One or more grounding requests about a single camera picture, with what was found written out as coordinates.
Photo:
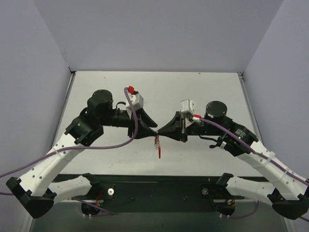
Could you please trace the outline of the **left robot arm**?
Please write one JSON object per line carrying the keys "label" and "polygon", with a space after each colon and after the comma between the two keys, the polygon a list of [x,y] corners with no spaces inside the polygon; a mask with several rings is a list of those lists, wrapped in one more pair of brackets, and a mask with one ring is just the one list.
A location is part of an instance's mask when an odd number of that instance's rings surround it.
{"label": "left robot arm", "polygon": [[32,218],[45,215],[56,203],[85,196],[88,199],[102,199],[107,193],[92,174],[55,182],[58,174],[81,152],[94,150],[93,142],[104,134],[104,127],[127,128],[129,140],[106,147],[115,149],[126,146],[134,139],[156,136],[157,124],[143,109],[143,97],[131,86],[124,89],[126,108],[113,107],[112,93],[97,90],[87,100],[87,106],[76,117],[52,149],[32,165],[20,177],[11,177],[6,186],[19,200]]}

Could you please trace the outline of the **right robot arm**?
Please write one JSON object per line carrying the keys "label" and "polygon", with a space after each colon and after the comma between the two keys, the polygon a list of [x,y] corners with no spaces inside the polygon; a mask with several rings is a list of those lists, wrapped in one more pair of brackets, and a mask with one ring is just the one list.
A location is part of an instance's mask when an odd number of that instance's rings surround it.
{"label": "right robot arm", "polygon": [[267,181],[256,182],[224,173],[217,185],[232,196],[241,196],[268,204],[279,215],[295,220],[309,210],[309,182],[289,169],[269,151],[245,126],[227,117],[227,106],[221,101],[206,105],[204,116],[195,114],[194,101],[181,102],[181,110],[159,129],[158,135],[186,142],[189,136],[214,140],[220,148],[244,161]]}

